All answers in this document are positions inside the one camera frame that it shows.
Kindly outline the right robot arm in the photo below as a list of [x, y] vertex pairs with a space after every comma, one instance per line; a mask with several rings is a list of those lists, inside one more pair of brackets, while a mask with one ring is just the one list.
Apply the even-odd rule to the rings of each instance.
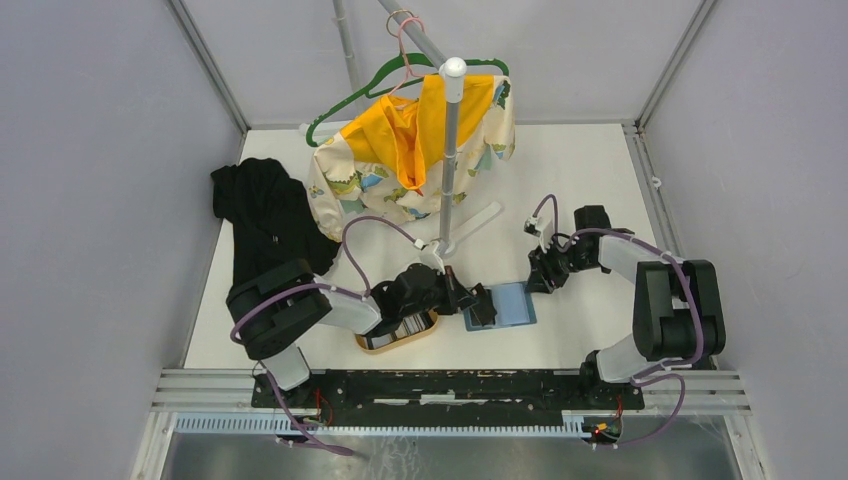
[[524, 223], [538, 245], [528, 254], [529, 293], [551, 294], [573, 274], [616, 273], [634, 287], [631, 331], [615, 344], [589, 353], [577, 382], [580, 400], [602, 408], [618, 385], [641, 386], [650, 375], [694, 366], [721, 353], [727, 342], [715, 266], [687, 260], [614, 228], [601, 205], [574, 213], [576, 230], [564, 234], [539, 213]]

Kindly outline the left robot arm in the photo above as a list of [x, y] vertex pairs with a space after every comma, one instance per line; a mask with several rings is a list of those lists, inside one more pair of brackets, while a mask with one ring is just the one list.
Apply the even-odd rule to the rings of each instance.
[[232, 341], [269, 373], [278, 397], [297, 408], [314, 394], [297, 344], [312, 327], [346, 329], [361, 348], [376, 352], [424, 335], [444, 316], [489, 306], [487, 294], [480, 284], [462, 285], [449, 266], [422, 263], [360, 294], [330, 284], [298, 259], [232, 287], [225, 304], [234, 321]]

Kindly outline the yellow box of cards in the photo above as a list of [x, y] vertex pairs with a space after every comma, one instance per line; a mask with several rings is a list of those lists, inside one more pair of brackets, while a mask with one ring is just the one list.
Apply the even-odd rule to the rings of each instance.
[[377, 355], [426, 337], [436, 329], [438, 321], [439, 315], [430, 311], [406, 317], [394, 331], [386, 335], [355, 335], [354, 339], [361, 350]]

